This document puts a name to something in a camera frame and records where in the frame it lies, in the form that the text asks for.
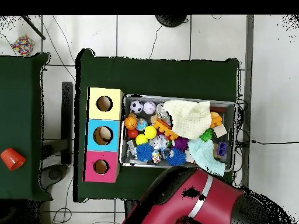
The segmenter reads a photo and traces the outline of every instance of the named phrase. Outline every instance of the white cloth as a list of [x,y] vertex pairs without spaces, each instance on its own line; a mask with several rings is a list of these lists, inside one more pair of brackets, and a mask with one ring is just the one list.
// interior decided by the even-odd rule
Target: white cloth
[[198,139],[212,123],[209,101],[170,100],[164,109],[171,115],[171,130],[184,138]]

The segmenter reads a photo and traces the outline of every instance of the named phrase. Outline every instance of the orange toy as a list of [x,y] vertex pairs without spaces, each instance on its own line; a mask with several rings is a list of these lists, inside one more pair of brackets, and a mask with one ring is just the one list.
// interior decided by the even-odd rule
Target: orange toy
[[137,126],[137,117],[135,114],[130,113],[128,117],[124,120],[124,125],[128,130],[133,130]]
[[214,128],[214,127],[222,124],[222,118],[218,113],[215,113],[214,111],[212,111],[211,118],[212,118],[212,124],[210,126],[211,128]]
[[154,127],[156,129],[159,129],[159,132],[163,133],[166,137],[170,136],[171,140],[175,140],[176,138],[178,138],[179,136],[176,135],[171,129],[170,127],[167,125],[167,123],[164,123],[162,120],[157,119],[155,121]]

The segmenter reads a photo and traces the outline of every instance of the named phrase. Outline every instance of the pink box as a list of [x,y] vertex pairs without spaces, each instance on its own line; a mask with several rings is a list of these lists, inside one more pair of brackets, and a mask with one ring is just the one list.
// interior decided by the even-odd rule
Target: pink box
[[[98,160],[104,160],[108,164],[108,170],[104,174],[99,174],[94,169],[94,164]],[[115,183],[119,173],[119,161],[117,152],[110,151],[87,151],[85,163],[85,182],[105,182]]]

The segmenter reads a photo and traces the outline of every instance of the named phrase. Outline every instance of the yellow ball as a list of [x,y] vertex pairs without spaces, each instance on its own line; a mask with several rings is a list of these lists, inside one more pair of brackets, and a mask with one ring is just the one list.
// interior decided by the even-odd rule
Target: yellow ball
[[148,126],[145,128],[144,130],[144,135],[148,138],[148,139],[152,139],[156,136],[157,134],[157,130],[155,127],[153,126]]
[[143,134],[139,134],[136,139],[136,144],[139,145],[139,144],[145,144],[148,142],[148,139],[145,137],[145,135]]

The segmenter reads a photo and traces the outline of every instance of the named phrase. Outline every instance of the baseball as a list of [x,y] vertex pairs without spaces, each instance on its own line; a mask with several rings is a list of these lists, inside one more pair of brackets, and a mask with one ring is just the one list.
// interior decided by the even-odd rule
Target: baseball
[[146,114],[153,114],[156,111],[156,104],[148,101],[143,105],[143,110]]

